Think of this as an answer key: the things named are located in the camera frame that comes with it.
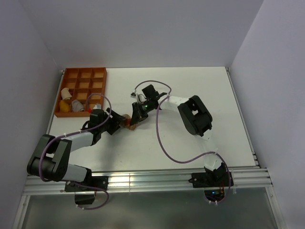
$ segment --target gray wall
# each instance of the gray wall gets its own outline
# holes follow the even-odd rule
[[[20,0],[61,68],[230,66],[263,0]]]
[[[26,165],[46,130],[59,72],[16,0],[0,4],[0,227],[11,228]]]
[[[259,162],[289,228],[305,218],[305,1],[265,0],[232,65]]]

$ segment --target wall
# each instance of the wall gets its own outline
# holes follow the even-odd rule
[[[231,77],[289,228],[304,228],[305,1],[265,0]]]
[[[0,225],[11,228],[26,165],[46,131],[59,72],[18,1],[1,1],[0,31]]]
[[[230,66],[263,0],[20,0],[61,68]]]

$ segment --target yellow object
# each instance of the yellow object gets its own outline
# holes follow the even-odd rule
[[[67,104],[64,100],[59,102],[59,110],[60,112],[69,112],[71,109],[70,105]]]

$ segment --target wooden organizer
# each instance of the wooden organizer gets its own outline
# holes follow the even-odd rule
[[[87,111],[89,108],[92,109],[97,103],[103,107],[104,98],[99,95],[93,95],[89,99],[88,107],[86,106],[86,100],[92,93],[105,93],[106,77],[106,68],[67,68],[56,101],[54,111],[56,117],[89,117],[90,113]],[[77,99],[84,105],[85,111],[60,112],[61,90],[65,87],[69,89],[72,95],[72,99],[67,99],[65,102],[71,104],[73,100]]]

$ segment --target white table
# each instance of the white table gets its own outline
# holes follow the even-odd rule
[[[144,80],[159,80],[169,84],[172,95],[198,95],[213,117],[213,140],[229,167],[255,166],[253,154],[239,113],[234,93],[224,67],[185,68],[120,68],[107,69],[106,96],[119,114],[132,114],[130,93]],[[168,89],[153,84],[158,92]],[[80,129],[88,118],[57,118],[54,116],[51,135],[62,135]],[[180,115],[161,111],[160,136],[168,153],[177,160],[187,160],[201,153],[194,136],[190,135]],[[204,157],[185,165],[169,160],[156,138],[155,111],[134,131],[119,130],[114,135],[103,133],[94,146],[74,151],[70,164],[93,171],[135,171],[203,167]]]

